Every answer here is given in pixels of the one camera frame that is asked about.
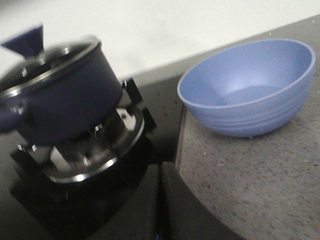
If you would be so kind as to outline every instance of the stove burner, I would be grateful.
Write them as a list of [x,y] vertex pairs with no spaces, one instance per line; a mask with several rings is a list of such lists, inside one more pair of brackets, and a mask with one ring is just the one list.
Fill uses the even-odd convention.
[[95,176],[133,147],[144,126],[144,116],[137,107],[117,108],[93,130],[56,144],[42,170],[52,182],[60,184]]

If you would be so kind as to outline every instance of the black stovetop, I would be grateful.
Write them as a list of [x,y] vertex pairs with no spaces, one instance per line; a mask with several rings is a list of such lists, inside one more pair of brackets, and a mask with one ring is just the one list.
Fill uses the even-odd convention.
[[50,184],[26,176],[18,167],[20,174],[12,174],[14,161],[2,157],[0,239],[85,240],[106,224],[135,191],[148,164],[175,159],[182,115],[178,80],[177,76],[138,86],[143,98],[139,107],[148,108],[157,127],[97,177],[68,185]]

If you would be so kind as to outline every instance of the pot handle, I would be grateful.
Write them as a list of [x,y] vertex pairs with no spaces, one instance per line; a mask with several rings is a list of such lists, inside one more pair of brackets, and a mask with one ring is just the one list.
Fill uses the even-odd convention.
[[14,130],[22,122],[19,111],[0,112],[0,133]]

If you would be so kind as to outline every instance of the gas stove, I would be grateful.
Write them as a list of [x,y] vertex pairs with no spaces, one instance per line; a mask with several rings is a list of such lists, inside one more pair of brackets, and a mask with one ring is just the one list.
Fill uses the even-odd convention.
[[[130,146],[128,150],[123,147],[119,151],[121,144],[115,144],[117,147],[112,154],[109,150],[107,153],[103,151],[104,148],[99,149],[101,146],[95,143],[96,136],[92,136],[100,134],[100,129],[93,129],[90,134],[57,144],[49,152],[42,149],[42,152],[49,153],[51,161],[50,166],[40,164],[39,168],[39,162],[35,162],[36,157],[32,156],[32,146],[28,147],[26,155],[26,150],[23,151],[20,145],[20,149],[11,154],[18,174],[0,175],[4,193],[0,197],[0,238],[85,240],[103,227],[135,192],[148,165],[174,161],[182,115],[182,103],[176,93],[178,80],[179,77],[174,77],[138,87],[143,101],[139,100],[129,108],[119,106],[109,115],[120,125],[114,127],[117,136],[123,132],[123,125],[128,128],[132,116],[135,116],[134,121],[140,121],[133,124],[137,129],[134,136],[129,137],[132,144],[125,144]],[[149,122],[146,124],[149,131],[144,126],[145,119]],[[107,125],[101,125],[101,130],[108,128]],[[94,152],[92,146],[98,146],[98,153],[110,155],[104,158],[107,160],[103,164],[94,168],[98,169],[97,174],[85,179],[85,174],[68,171],[70,165],[81,169],[91,164],[90,160],[99,159],[97,155],[88,153]],[[86,154],[95,157],[83,158]],[[1,161],[1,167],[14,162],[12,159]]]

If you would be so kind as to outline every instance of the countertop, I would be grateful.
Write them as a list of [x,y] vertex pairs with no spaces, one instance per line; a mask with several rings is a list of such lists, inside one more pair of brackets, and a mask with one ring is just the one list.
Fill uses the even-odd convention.
[[[320,15],[241,43],[269,38],[305,42],[320,56]],[[320,239],[319,61],[304,106],[271,133],[252,139],[223,136],[185,111],[176,165],[197,198],[244,238]]]

